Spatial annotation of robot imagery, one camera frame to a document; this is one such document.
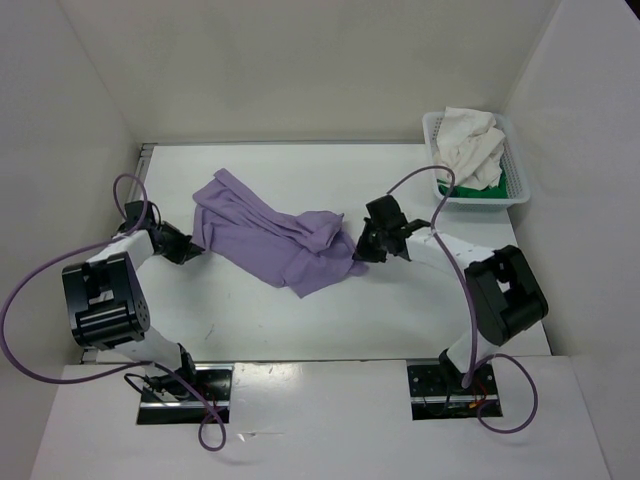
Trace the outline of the purple t shirt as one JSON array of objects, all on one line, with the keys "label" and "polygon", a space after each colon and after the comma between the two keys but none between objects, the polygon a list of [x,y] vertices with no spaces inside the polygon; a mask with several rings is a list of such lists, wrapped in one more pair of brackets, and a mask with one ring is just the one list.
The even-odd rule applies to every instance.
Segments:
[{"label": "purple t shirt", "polygon": [[226,169],[193,200],[193,243],[272,287],[288,287],[304,298],[367,273],[353,258],[356,244],[341,214],[278,212]]}]

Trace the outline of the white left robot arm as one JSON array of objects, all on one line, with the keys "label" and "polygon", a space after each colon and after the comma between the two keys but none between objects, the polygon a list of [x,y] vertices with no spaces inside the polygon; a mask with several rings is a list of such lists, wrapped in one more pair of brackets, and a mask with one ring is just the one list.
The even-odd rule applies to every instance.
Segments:
[{"label": "white left robot arm", "polygon": [[151,326],[137,270],[154,256],[183,265],[204,249],[163,221],[152,202],[129,202],[124,213],[112,244],[62,271],[71,333],[82,347],[114,350],[142,362],[154,394],[191,400],[200,388],[200,376],[187,350]]}]

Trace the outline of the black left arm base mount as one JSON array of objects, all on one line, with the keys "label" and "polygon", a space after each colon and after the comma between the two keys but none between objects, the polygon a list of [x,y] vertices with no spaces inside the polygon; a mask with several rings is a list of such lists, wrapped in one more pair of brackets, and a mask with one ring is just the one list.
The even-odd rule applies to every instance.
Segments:
[{"label": "black left arm base mount", "polygon": [[233,369],[231,364],[196,364],[193,386],[196,395],[172,377],[164,377],[164,384],[152,379],[151,385],[146,376],[125,373],[125,382],[139,396],[136,423],[143,426],[200,424],[203,420],[216,423],[200,400],[202,397],[216,410],[222,423],[228,424]]}]

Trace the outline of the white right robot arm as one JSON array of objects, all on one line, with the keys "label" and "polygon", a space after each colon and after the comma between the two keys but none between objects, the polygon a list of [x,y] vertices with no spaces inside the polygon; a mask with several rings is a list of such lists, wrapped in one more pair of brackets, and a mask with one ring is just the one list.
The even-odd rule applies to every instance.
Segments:
[{"label": "white right robot arm", "polygon": [[471,327],[439,356],[438,377],[446,391],[464,391],[482,360],[547,316],[546,297],[518,247],[491,249],[441,233],[431,222],[409,221],[391,195],[366,209],[356,260],[383,263],[393,255],[450,274],[461,284]]}]

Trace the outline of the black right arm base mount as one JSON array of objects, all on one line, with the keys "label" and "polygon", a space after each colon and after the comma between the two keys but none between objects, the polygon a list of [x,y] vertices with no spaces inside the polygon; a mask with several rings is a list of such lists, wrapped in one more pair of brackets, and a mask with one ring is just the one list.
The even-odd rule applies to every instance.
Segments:
[{"label": "black right arm base mount", "polygon": [[467,389],[450,384],[438,362],[430,359],[406,365],[413,421],[502,417],[497,383],[491,365],[479,368]]}]

